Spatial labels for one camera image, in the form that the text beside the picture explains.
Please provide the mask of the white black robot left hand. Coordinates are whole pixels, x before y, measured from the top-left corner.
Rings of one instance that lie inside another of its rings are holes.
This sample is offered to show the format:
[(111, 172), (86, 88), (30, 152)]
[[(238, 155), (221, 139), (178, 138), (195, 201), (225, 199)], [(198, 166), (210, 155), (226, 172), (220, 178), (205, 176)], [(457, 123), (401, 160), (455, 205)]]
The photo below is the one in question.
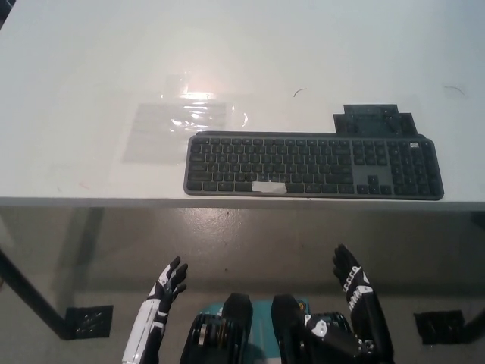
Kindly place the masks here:
[(159, 363), (159, 350), (172, 304), (186, 289), (188, 265), (177, 256), (158, 276), (149, 295), (142, 302), (122, 363)]

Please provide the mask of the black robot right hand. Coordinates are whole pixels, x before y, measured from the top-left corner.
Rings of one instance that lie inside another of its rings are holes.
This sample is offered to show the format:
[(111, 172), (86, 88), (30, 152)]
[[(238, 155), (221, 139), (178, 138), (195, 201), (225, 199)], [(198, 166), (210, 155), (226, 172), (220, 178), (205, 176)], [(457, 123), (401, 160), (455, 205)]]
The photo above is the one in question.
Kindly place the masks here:
[(306, 315), (303, 325), (324, 363), (393, 363), (394, 349), (376, 290), (347, 246), (334, 250), (333, 273), (349, 308), (352, 332), (322, 315)]

